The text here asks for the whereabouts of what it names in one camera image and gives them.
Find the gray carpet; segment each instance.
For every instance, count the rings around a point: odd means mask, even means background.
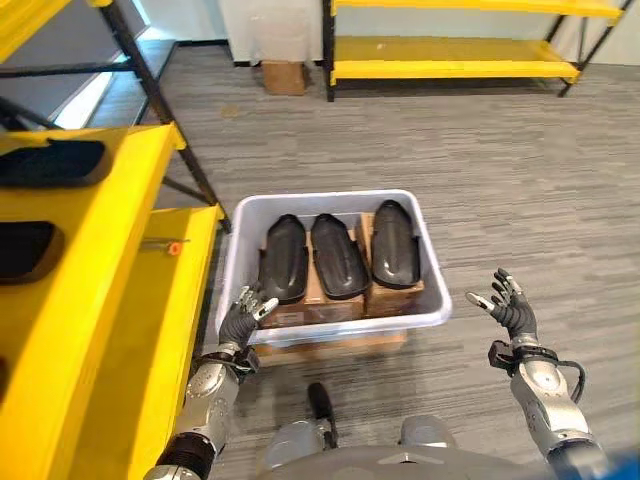
[[[215,478],[251,478],[276,429],[308,415],[317,380],[342,445],[395,443],[404,417],[432,413],[462,448],[540,461],[509,379],[487,364],[506,332],[464,300],[488,293],[498,265],[525,287],[545,345],[587,367],[581,406],[603,446],[637,445],[640,69],[593,66],[565,99],[556,83],[410,82],[328,104],[312,78],[304,97],[269,96],[259,71],[200,47],[178,49],[162,84],[229,211],[254,194],[413,192],[454,313],[393,355],[261,371],[241,389]],[[177,160],[170,174],[187,178]],[[192,202],[163,189],[158,204]]]

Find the brown cardboard box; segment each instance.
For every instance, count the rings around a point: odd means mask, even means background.
[[[349,235],[352,239],[355,238],[353,230],[349,230]],[[307,248],[309,249],[309,275],[304,298],[298,303],[276,308],[276,311],[265,319],[262,328],[344,322],[358,320],[364,316],[363,295],[347,300],[331,300],[325,295],[313,262],[313,246],[309,232],[307,232]]]
[[[360,221],[356,225],[355,234],[364,257],[371,265],[371,236],[373,235],[373,217],[371,213],[360,215]],[[420,280],[416,285],[404,290],[378,285],[375,281],[365,292],[365,316],[392,317],[406,314],[415,304],[420,293],[424,290],[424,282]]]
[[[304,95],[302,62],[262,61],[264,86],[272,95]]]

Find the plastic storage bin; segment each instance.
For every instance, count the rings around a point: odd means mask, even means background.
[[[432,327],[448,320],[451,296],[444,283],[436,254],[431,245],[420,206],[413,194],[404,190],[369,190],[363,192],[305,193],[260,195],[242,200],[235,210],[234,228],[225,262],[224,288],[216,314],[216,330],[233,300],[244,285],[258,278],[259,249],[269,227],[285,213],[297,215],[307,229],[316,215],[331,213],[353,228],[360,213],[374,213],[387,199],[396,200],[413,219],[415,234],[420,237],[421,274],[425,290],[410,315],[366,318],[339,323],[323,323],[257,330],[251,343],[288,346],[362,336],[372,333]]]

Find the yellow shelf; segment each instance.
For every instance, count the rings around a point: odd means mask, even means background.
[[[611,19],[618,18],[621,13],[606,0],[333,0],[333,7],[469,9]]]
[[[147,237],[182,253],[140,251],[100,365],[70,479],[141,480],[182,406],[219,207],[155,211]]]
[[[0,1],[0,63],[71,0]]]
[[[47,138],[105,143],[107,178],[75,189],[0,189],[0,221],[48,220],[65,236],[56,268],[0,286],[0,478],[66,478],[83,412],[171,152],[173,125],[12,133],[0,153]]]
[[[545,41],[500,38],[336,37],[333,78],[576,78]]]

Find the cable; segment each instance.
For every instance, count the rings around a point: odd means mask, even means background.
[[[578,383],[576,384],[576,387],[573,389],[573,392],[571,392],[571,400],[573,400],[573,403],[578,403],[582,398],[582,394],[584,393],[584,387],[585,387],[585,384],[587,383],[587,371],[584,369],[582,365],[580,365],[578,362],[574,362],[573,360],[561,360],[561,361],[558,361],[558,365],[562,367],[573,367],[578,370],[579,372]]]

